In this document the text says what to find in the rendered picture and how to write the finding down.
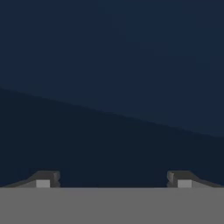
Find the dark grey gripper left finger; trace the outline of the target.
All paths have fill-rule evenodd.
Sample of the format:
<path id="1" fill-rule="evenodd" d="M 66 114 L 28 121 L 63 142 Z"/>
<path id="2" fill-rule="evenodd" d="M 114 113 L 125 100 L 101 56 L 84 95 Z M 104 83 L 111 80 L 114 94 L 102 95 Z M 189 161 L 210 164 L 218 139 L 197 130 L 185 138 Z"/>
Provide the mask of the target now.
<path id="1" fill-rule="evenodd" d="M 29 178 L 6 185 L 5 188 L 58 188 L 60 187 L 59 171 L 37 171 Z"/>

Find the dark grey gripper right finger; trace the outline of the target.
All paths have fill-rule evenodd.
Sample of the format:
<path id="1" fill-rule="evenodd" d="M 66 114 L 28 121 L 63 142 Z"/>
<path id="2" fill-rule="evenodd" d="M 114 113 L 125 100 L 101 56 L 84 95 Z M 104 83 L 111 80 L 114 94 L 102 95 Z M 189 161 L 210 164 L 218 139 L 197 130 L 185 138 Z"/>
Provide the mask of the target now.
<path id="1" fill-rule="evenodd" d="M 168 171 L 167 180 L 170 188 L 222 188 L 222 185 L 201 179 L 191 171 Z"/>

